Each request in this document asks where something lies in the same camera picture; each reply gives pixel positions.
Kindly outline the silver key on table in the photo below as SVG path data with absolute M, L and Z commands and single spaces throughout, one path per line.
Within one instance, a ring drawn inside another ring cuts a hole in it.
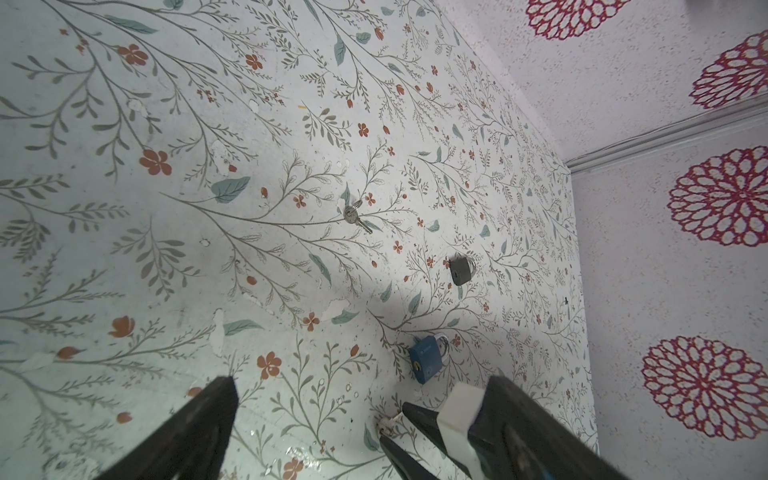
M 362 228 L 366 233 L 372 234 L 373 230 L 360 217 L 359 208 L 361 206 L 361 200 L 346 205 L 343 210 L 343 218 L 348 224 L 356 225 Z

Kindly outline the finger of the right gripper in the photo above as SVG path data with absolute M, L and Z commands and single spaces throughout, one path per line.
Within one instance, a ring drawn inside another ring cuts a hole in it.
M 456 467 L 467 476 L 470 476 L 468 468 L 448 454 L 439 430 L 437 422 L 438 412 L 436 410 L 430 410 L 410 402 L 404 402 L 402 404 L 402 413 L 405 418 L 408 419 L 431 443 L 433 443 L 442 454 L 450 459 Z
M 412 458 L 404 449 L 387 436 L 381 436 L 382 451 L 390 460 L 396 472 L 404 480 L 438 480 L 430 471 Z

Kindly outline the blue padlock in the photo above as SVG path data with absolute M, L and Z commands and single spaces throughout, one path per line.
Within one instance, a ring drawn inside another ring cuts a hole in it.
M 416 381 L 426 384 L 443 368 L 450 342 L 445 334 L 426 336 L 409 349 L 409 359 Z

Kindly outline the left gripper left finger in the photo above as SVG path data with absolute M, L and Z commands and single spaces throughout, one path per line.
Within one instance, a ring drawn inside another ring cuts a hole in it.
M 215 378 L 124 458 L 102 480 L 217 479 L 239 397 L 234 378 Z

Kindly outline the black padlock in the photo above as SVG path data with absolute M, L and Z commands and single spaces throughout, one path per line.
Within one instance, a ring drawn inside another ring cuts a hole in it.
M 476 272 L 474 261 L 465 255 L 454 255 L 448 260 L 448 265 L 452 282 L 456 286 L 470 282 Z

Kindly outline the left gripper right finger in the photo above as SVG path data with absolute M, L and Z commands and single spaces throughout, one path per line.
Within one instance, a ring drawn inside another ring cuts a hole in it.
M 622 479 L 504 376 L 457 384 L 437 415 L 445 454 L 471 479 Z

